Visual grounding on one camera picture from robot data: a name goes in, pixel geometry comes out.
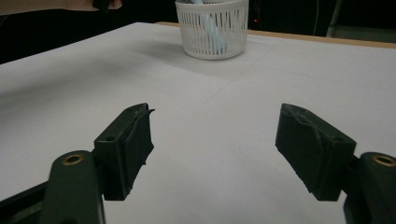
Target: basket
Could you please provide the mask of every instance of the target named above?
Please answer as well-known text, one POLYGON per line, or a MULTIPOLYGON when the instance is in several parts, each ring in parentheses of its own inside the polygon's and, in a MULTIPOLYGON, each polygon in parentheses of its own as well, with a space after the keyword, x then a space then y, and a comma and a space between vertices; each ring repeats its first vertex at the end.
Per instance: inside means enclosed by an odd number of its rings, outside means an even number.
POLYGON ((183 49, 191 57, 220 60, 245 49, 248 0, 176 0, 183 49))

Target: dark background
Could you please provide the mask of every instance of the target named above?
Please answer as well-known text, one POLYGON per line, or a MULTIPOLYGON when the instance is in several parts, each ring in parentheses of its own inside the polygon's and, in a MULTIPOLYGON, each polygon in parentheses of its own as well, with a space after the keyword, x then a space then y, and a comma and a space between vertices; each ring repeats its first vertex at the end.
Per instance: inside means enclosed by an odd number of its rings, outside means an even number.
MULTIPOLYGON (((325 36, 335 3, 336 0, 250 0, 248 27, 325 36)), ((391 0, 344 0, 338 23, 396 29, 393 9, 391 0)), ((11 15, 0 26, 0 63, 59 48, 137 21, 177 22, 175 0, 124 0, 122 8, 108 13, 47 10, 11 15)))

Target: white basket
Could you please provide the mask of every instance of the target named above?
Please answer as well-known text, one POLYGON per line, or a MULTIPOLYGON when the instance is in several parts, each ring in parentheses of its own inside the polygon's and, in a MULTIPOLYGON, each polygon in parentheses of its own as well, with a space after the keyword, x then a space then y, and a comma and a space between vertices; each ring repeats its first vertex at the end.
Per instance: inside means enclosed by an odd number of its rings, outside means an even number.
POLYGON ((176 0, 183 49, 207 60, 231 58, 245 49, 248 0, 176 0))

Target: tabletop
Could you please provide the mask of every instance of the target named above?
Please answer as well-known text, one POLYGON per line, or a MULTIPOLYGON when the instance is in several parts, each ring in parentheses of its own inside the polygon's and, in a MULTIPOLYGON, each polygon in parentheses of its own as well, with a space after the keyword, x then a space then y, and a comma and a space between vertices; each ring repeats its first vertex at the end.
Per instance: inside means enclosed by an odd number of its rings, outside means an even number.
POLYGON ((154 150, 118 223, 345 223, 276 150, 282 103, 309 109, 395 156, 396 49, 248 35, 229 60, 188 56, 177 27, 134 23, 0 64, 0 200, 48 179, 51 163, 148 103, 154 150))

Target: plastic basket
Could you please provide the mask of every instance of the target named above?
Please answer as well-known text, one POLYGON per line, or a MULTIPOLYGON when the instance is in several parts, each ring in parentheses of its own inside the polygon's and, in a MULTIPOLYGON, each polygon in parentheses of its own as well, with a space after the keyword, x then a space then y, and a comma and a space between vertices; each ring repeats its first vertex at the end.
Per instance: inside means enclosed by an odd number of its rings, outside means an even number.
POLYGON ((248 0, 176 0, 183 49, 206 60, 231 58, 245 49, 248 0))

